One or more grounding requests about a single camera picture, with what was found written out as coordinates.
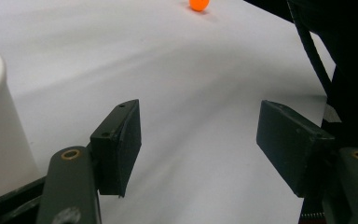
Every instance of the orange ball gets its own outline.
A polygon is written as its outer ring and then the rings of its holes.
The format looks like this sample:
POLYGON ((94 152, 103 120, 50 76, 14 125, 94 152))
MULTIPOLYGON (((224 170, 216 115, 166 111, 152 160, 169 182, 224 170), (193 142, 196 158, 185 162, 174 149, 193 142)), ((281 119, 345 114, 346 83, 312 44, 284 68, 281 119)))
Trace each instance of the orange ball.
POLYGON ((202 11, 209 4, 209 0, 188 0, 188 2, 190 3, 191 8, 195 11, 202 11))

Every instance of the white cup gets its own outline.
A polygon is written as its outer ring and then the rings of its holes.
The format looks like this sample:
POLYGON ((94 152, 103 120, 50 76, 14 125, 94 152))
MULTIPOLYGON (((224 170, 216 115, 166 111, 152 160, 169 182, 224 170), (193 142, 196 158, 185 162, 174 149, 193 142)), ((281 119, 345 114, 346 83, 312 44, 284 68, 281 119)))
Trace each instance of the white cup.
POLYGON ((8 91, 0 57, 0 196, 36 180, 39 172, 8 91))

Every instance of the white table surface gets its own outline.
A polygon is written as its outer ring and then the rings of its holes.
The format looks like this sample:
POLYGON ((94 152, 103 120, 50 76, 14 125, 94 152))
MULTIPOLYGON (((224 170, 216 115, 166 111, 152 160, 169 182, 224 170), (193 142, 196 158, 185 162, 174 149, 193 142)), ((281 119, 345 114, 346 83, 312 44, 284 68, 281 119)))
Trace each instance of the white table surface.
POLYGON ((126 197, 100 197, 103 223, 297 223, 302 200, 255 142, 264 99, 322 121, 293 24, 241 0, 7 0, 0 54, 42 175, 140 100, 143 145, 126 197))

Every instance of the black cable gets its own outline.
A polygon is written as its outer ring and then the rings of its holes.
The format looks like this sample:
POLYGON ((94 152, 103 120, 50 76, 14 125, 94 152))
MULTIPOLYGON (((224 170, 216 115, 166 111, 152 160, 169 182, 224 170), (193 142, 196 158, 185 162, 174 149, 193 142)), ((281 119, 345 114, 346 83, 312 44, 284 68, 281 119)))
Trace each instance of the black cable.
POLYGON ((324 68, 324 64, 322 63, 321 58, 319 57, 318 50, 313 43, 313 39, 310 36, 310 31, 305 25, 301 22, 298 17, 297 7, 295 4, 287 1, 287 5, 289 6, 290 13, 292 14, 293 22, 298 31, 298 35, 300 36, 301 42, 304 46, 304 50, 307 52, 307 56, 310 59, 310 63, 312 64, 313 70, 315 70, 316 75, 324 87, 324 91, 326 92, 327 97, 331 94, 331 81, 329 76, 326 73, 324 68))

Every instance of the dark mechanical part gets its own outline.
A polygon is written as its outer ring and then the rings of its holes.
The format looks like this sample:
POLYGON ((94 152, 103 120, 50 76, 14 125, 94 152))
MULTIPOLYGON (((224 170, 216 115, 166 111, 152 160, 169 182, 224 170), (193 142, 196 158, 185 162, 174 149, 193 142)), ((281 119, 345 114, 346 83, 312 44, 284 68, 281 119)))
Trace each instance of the dark mechanical part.
POLYGON ((68 147, 51 158, 36 223, 101 223, 91 155, 85 147, 68 147))
POLYGON ((305 198, 298 224, 325 224, 324 209, 320 199, 305 198))
POLYGON ((263 101, 257 144, 298 197, 319 197, 334 136, 293 109, 263 101))
POLYGON ((358 148, 344 147, 339 151, 335 172, 339 182, 325 193, 327 223, 358 223, 358 148))
MULTIPOLYGON (((335 138, 291 108, 263 101, 257 144, 298 197, 323 201, 327 224, 358 224, 358 148, 335 138)), ((307 219, 323 218, 310 215, 307 219)))
POLYGON ((116 106, 91 135, 92 155, 101 171, 100 194, 124 197, 142 144, 140 127, 139 101, 134 100, 116 106))
POLYGON ((46 177, 1 196, 0 223, 101 223, 97 189, 124 196, 141 147, 139 101, 115 107, 94 134, 56 153, 46 177))

